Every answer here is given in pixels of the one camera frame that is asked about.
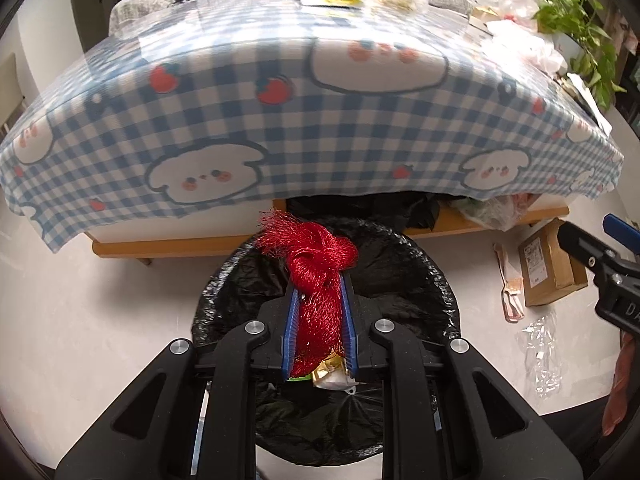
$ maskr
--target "red tinsel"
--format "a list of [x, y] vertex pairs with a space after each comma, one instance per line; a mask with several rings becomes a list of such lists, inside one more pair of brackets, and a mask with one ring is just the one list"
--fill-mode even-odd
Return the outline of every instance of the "red tinsel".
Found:
[[256, 245], [265, 254], [286, 259], [290, 279], [304, 295], [291, 372], [291, 377], [303, 377], [332, 352], [344, 355], [340, 271], [355, 264], [358, 250], [347, 238], [283, 211], [272, 211], [260, 221], [264, 231]]

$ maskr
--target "pothos plant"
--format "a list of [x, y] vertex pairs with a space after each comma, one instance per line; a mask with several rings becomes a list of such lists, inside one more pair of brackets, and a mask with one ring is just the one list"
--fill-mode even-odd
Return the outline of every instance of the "pothos plant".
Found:
[[[584, 9], [588, 1], [593, 7], [589, 15]], [[616, 85], [616, 61], [618, 54], [611, 38], [604, 29], [594, 23], [602, 4], [598, 0], [539, 0], [540, 9], [534, 18], [538, 22], [538, 31], [542, 34], [566, 34], [584, 53], [570, 61], [572, 72], [585, 80], [596, 104], [608, 110], [615, 92], [626, 92]]]

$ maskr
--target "triangular cutout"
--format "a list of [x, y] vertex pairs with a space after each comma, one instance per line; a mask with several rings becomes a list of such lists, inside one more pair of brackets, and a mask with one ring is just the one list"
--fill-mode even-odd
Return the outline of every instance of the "triangular cutout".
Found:
[[474, 372], [473, 377], [494, 438], [502, 438], [527, 427], [520, 414], [482, 372]]
[[166, 374], [158, 374], [149, 381], [113, 423], [113, 429], [140, 440], [146, 438], [165, 380]]

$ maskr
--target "potted plant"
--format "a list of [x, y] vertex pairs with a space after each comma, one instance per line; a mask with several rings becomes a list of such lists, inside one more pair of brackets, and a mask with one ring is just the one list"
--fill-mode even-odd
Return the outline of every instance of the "potted plant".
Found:
[[[584, 9], [586, 1], [593, 7], [591, 16]], [[534, 15], [538, 31], [554, 35], [554, 43], [568, 58], [572, 72], [585, 80], [597, 105], [608, 110], [614, 93], [626, 90], [613, 82], [618, 54], [611, 38], [594, 23], [602, 4], [598, 0], [539, 0], [538, 5], [540, 9]]]

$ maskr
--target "pink cheek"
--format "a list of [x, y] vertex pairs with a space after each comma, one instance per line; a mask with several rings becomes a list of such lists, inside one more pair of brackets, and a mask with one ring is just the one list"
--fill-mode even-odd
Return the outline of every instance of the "pink cheek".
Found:
[[216, 177], [216, 180], [218, 182], [229, 182], [231, 180], [231, 177], [231, 173], [229, 173], [228, 171], [223, 171]]

